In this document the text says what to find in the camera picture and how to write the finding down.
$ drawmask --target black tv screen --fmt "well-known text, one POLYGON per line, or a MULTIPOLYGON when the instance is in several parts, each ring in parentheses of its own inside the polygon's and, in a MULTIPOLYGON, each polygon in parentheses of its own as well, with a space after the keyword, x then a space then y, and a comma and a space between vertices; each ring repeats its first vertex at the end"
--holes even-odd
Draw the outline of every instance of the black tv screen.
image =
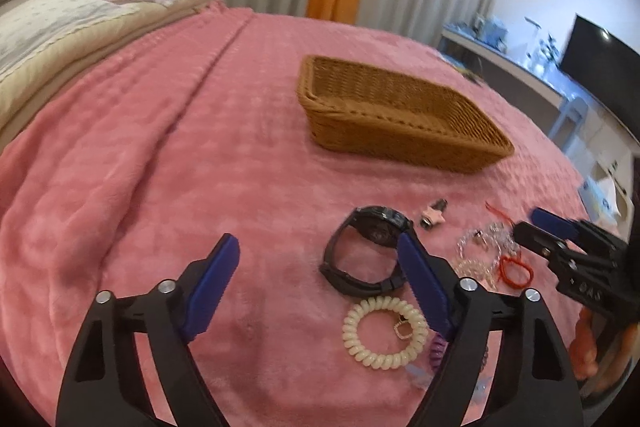
POLYGON ((577 15, 560 70, 640 138, 640 55, 633 49, 577 15))

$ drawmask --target metal screw head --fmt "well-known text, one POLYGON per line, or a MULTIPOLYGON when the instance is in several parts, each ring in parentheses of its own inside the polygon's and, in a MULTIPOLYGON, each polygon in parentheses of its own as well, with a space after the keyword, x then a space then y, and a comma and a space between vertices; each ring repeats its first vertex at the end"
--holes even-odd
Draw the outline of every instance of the metal screw head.
POLYGON ((460 287, 468 292, 474 292, 478 289, 478 283, 475 279, 471 279, 471 277, 465 277, 464 279, 460 279, 460 287))
POLYGON ((538 292, 538 290, 534 290, 533 288, 527 288, 524 291, 524 296, 531 302, 538 302, 541 299, 540 292, 538 292))
POLYGON ((104 304, 109 299, 111 299, 111 292, 109 290, 103 290, 95 296, 95 301, 98 304, 104 304))
POLYGON ((171 293, 174 290, 175 290, 175 281, 172 279, 167 279, 165 281, 162 281, 158 285, 158 291, 160 293, 171 293))

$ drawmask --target red string bracelet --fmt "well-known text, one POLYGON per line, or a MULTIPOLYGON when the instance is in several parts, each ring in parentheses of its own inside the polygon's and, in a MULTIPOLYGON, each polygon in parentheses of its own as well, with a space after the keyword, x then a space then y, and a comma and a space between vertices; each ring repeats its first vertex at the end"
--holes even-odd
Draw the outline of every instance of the red string bracelet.
MULTIPOLYGON (((513 228, 513 225, 515 223, 513 222, 513 219, 511 219, 511 217, 509 217, 507 214, 505 214, 503 211, 499 210, 498 208, 495 208, 488 201, 484 202, 484 206, 489 212, 491 212, 495 216, 501 217, 503 220, 507 221, 513 228)), ((500 261, 498 262, 498 280, 503 280, 507 286, 513 288, 514 290, 524 290, 524 288, 528 287, 531 284, 531 281, 533 280, 533 268, 530 267, 527 263, 525 263, 522 260, 522 254, 520 252, 518 252, 517 257, 507 257, 503 255, 500 257, 500 261), (507 270, 506 270, 507 263, 515 264, 517 266, 524 268, 529 274, 527 278, 527 282, 518 283, 518 282, 515 282, 513 279, 510 279, 510 277, 507 275, 507 270)))
POLYGON ((513 288, 514 290, 524 290, 524 288, 529 287, 529 285, 531 284, 531 281, 533 280, 533 268, 530 267, 524 261, 516 257, 507 257, 503 255, 500 257, 500 262, 498 263, 498 276, 501 280, 504 281, 504 283, 507 286, 513 288), (529 273, 529 276, 527 277, 527 282, 519 283, 519 282, 515 282, 513 279, 510 279, 510 277, 507 275, 507 270, 506 270, 507 263, 512 263, 524 268, 529 273))

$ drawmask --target woven basket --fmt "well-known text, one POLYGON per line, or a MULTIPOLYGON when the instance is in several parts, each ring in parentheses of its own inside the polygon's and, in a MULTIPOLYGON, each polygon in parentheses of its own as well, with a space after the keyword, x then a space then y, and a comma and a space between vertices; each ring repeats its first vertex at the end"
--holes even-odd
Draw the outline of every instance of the woven basket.
POLYGON ((322 147, 453 172, 478 172, 513 144, 457 91, 414 76, 308 56, 298 99, 322 147))

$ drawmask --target pink fleece blanket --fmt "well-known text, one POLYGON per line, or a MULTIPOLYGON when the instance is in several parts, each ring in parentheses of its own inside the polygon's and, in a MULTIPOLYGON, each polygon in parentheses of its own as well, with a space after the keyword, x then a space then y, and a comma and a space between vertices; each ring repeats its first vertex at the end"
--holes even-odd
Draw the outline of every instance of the pink fleece blanket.
MULTIPOLYGON (((494 220, 485 201, 513 219, 535 205, 582 217, 579 182, 528 118, 431 48, 217 5, 94 67, 2 154, 0 354, 53 422, 65 362, 95 293, 146 293, 230 232, 241 243, 240 266, 209 331, 191 347, 231 425, 401 427, 423 392, 404 370, 365 368, 342 346, 351 302, 317 270, 332 232, 355 206, 384 204, 417 220, 428 203, 447 198, 446 224, 418 234, 432 254, 453 259, 465 230, 494 220), (465 176, 327 152, 310 139, 296 100, 306 54, 451 86, 507 132, 516 153, 465 176)), ((347 250, 342 266, 357 277, 381 279, 394 262, 347 250)), ((569 341, 577 306, 555 292, 539 259, 524 255, 569 341)), ((408 288, 401 296, 415 302, 408 288)), ((392 324, 364 321, 364 342, 398 349, 392 324)), ((148 371, 148 346, 141 352, 148 371)), ((153 376, 149 386, 158 415, 170 420, 153 376)), ((466 419, 481 410, 472 406, 466 419)))

